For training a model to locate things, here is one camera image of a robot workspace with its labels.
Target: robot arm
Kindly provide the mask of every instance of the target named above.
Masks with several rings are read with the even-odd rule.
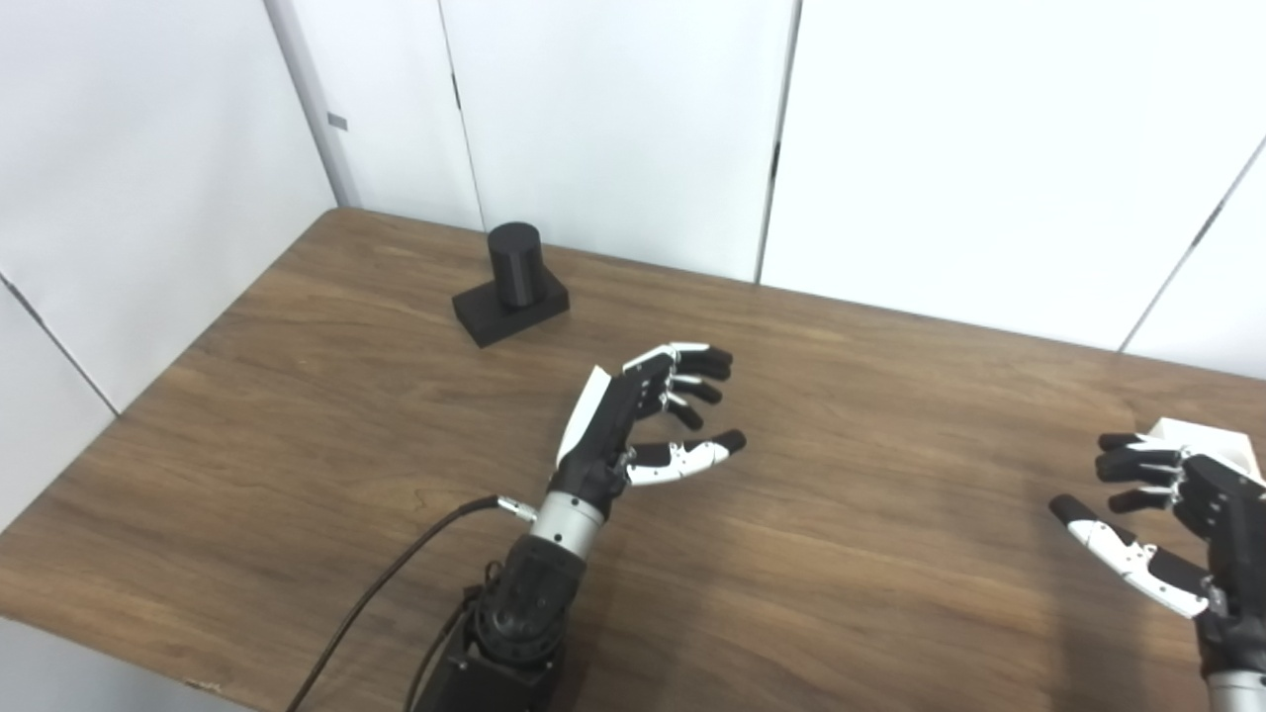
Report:
[[[1128,584],[1195,621],[1214,712],[1266,711],[1266,486],[1237,465],[1181,443],[1104,435],[1101,481],[1142,486],[1108,499],[1115,513],[1166,509],[1208,544],[1208,569],[1100,521],[1063,494],[1051,511]]]
[[[501,502],[532,527],[465,612],[415,712],[544,709],[557,684],[567,614],[614,500],[628,485],[698,474],[747,445],[739,431],[629,445],[634,423],[668,412],[699,429],[703,418],[682,394],[718,403],[720,391],[703,378],[728,379],[732,362],[704,343],[668,343],[615,376],[594,367],[563,432],[544,502],[538,509]]]

